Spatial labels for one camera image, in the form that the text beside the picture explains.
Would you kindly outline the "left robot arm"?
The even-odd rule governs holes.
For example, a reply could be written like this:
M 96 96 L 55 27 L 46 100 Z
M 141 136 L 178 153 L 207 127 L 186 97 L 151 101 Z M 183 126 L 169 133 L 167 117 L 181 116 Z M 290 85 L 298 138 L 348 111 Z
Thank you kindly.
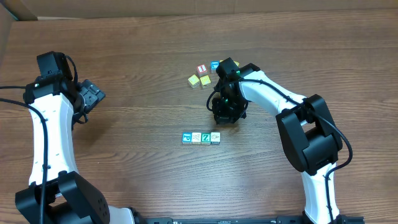
M 105 98 L 89 80 L 78 81 L 73 60 L 61 52 L 37 56 L 40 70 L 23 94 L 33 124 L 34 160 L 29 186 L 17 192 L 18 211 L 29 223 L 139 223 L 130 207 L 110 206 L 78 172 L 74 124 Z

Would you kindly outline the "blue letter P block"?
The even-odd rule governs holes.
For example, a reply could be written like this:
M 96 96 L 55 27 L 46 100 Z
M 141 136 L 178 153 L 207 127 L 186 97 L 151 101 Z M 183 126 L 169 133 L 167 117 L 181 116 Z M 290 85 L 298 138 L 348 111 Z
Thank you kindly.
M 191 144 L 192 143 L 192 133 L 182 133 L 182 143 Z

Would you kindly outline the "green letter Z block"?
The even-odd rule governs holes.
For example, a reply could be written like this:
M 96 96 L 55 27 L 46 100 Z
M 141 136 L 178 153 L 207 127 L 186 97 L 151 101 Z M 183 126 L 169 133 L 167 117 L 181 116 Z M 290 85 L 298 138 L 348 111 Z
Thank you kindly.
M 201 134 L 201 144 L 210 145 L 211 144 L 211 134 L 202 133 Z

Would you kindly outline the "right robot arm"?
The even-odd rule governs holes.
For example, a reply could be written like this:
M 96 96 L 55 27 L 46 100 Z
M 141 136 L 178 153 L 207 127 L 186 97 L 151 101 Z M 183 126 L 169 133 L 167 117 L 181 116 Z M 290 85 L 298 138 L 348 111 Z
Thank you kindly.
M 206 103 L 216 124 L 244 119 L 250 102 L 275 116 L 284 154 L 302 176 L 304 217 L 309 223 L 336 223 L 340 211 L 333 173 L 343 143 L 325 100 L 286 90 L 252 63 L 238 67 L 227 58 L 216 73 L 219 80 L 214 91 L 219 95 L 210 95 Z

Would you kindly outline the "white natural wood block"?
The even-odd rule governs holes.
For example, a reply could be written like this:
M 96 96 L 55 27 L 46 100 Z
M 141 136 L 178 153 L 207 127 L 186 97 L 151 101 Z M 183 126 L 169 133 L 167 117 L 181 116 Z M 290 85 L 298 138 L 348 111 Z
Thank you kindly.
M 201 133 L 192 132 L 192 144 L 201 144 Z

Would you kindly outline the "red letter Q block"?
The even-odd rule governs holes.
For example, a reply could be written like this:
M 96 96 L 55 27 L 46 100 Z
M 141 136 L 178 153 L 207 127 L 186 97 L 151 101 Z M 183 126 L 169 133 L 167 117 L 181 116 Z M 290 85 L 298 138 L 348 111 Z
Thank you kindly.
M 219 132 L 212 132 L 210 137 L 211 137 L 211 144 L 220 144 L 221 134 Z

